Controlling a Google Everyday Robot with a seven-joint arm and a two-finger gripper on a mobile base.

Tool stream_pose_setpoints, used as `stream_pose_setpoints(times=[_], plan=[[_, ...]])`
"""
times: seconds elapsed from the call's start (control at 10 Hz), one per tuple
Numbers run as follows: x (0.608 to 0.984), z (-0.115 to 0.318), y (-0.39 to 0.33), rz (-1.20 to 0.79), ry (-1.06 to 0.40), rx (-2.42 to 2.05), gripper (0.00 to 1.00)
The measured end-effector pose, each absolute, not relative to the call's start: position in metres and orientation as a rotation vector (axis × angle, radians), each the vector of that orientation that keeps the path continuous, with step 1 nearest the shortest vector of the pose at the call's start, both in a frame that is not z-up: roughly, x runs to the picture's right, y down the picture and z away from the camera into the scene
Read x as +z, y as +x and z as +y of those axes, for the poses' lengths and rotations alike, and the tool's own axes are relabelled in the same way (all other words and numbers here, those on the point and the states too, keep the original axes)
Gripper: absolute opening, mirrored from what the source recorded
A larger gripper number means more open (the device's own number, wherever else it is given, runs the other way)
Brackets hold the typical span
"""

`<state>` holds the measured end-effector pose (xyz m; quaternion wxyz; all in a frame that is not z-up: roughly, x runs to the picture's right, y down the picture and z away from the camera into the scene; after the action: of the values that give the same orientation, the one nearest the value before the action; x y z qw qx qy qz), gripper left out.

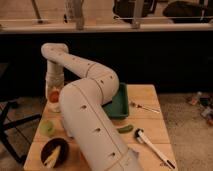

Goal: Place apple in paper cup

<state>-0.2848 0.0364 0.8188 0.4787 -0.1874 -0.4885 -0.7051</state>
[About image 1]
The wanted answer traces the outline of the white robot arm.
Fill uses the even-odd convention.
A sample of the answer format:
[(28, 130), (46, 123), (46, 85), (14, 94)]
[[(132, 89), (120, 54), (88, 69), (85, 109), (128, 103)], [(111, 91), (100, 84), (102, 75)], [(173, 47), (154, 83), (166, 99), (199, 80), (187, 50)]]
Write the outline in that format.
[(62, 87), (62, 119), (91, 170), (143, 171), (102, 108), (119, 89), (117, 74), (98, 62), (70, 54), (63, 43), (45, 43), (41, 53), (47, 59), (46, 86)]

